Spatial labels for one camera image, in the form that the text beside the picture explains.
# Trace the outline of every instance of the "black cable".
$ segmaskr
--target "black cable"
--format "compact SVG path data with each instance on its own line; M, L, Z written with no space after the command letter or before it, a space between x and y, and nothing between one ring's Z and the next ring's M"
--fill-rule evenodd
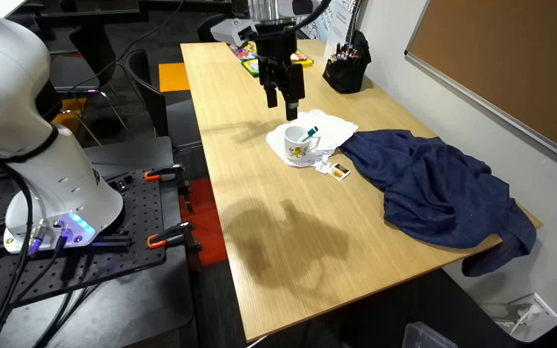
M72 292L66 294L58 313L54 315L54 319L50 321L50 325L47 327L47 331L41 334L41 338L35 342L35 348L43 348L48 344L48 340L66 325L66 321L72 317L72 313L99 288L101 284L93 286L93 288L83 288L83 292L79 294L79 298L76 300L76 303L68 309Z
M19 292L19 296L16 296L16 303L21 302L25 298L25 294L48 273L48 269L54 265L54 261L58 259L60 251L64 249L68 238L66 236L60 236L47 267L25 286L23 292Z
M33 224L33 203L31 203L31 191L29 191L29 186L27 182L21 178L21 174L14 172L10 166L4 166L10 176L14 178L14 182L19 186L21 193L25 195L25 203L27 203L27 228L25 228L25 238L23 238L23 247L21 247L21 253L19 253L19 261L18 261L18 267L16 267L16 273L10 280L10 286L4 294L4 300L0 303L0 332L4 329L4 323L6 323L6 317L10 313L10 302L12 302L12 296L23 276L23 271L27 267L27 251L29 251L29 238L31 238L31 224Z
M66 311L66 307L68 307L68 303L70 303L70 298L72 298L72 292L66 294L66 298L64 298L62 305L60 305L58 313L52 317L52 321L48 323L47 331L45 331L45 332L41 334L41 338L35 342L37 348L48 344L48 340L45 342L45 334L47 334L48 331L52 331L52 327L60 321L62 313Z
M306 15L300 23L296 25L290 25L282 31L273 31L273 33L263 33L263 35L253 35L252 39L253 41L269 41L269 39L277 39L281 35L286 35L286 33L296 33L300 31L302 27L313 23L329 6L331 6L333 0L323 0L310 15Z

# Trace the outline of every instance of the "black chair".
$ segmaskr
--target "black chair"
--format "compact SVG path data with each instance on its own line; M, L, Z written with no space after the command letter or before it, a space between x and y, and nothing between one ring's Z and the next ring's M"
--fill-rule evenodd
M151 83L149 58L143 48L130 52L124 60L124 71L137 89L157 135L168 135L174 153L190 147L201 147L195 110L190 99L166 104Z
M114 77L118 62L116 52L110 46L108 35L103 25L83 25L70 33L72 44L77 52L52 52L50 60L50 81L58 93L64 97L103 97L110 110L120 120L122 128L126 122L120 112L110 102L105 87ZM77 114L85 131L101 145L99 137L89 129L89 126Z
M203 23L197 27L199 41L201 42L215 42L215 35L211 29L224 19L226 19L224 13L213 13L209 17L205 17Z
M52 29L43 25L43 12L45 12L45 4L23 2L6 19L27 27L31 33L35 33L43 41L54 41Z

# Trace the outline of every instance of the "chair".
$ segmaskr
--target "chair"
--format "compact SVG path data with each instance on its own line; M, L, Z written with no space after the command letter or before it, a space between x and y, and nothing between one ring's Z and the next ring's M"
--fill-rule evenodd
M224 13L213 13L207 19L203 19L201 25L197 27L199 41L201 42L215 42L215 35L211 29L224 19L226 19Z
M190 147L201 147L192 100L188 99L166 104L165 95L161 95L151 83L149 58L143 48L126 56L124 71L137 89L157 135L168 135L176 155Z
M35 99L37 112L50 124L66 126L72 133L79 131L79 114L83 114L85 99L62 99L47 81Z
M41 23L45 12L45 4L39 2L23 2L18 10L8 13L6 19L16 21L23 27L27 27L31 33L35 33L43 41L54 41L54 33L50 27L45 27Z
M77 52L52 52L50 81L54 89L66 97L103 97L120 120L122 128L128 131L120 112L110 102L110 97L103 91L118 68L116 54L105 27L97 23L83 25L70 33L70 41ZM101 145L99 137L81 120L81 114L77 114L77 118L93 141Z

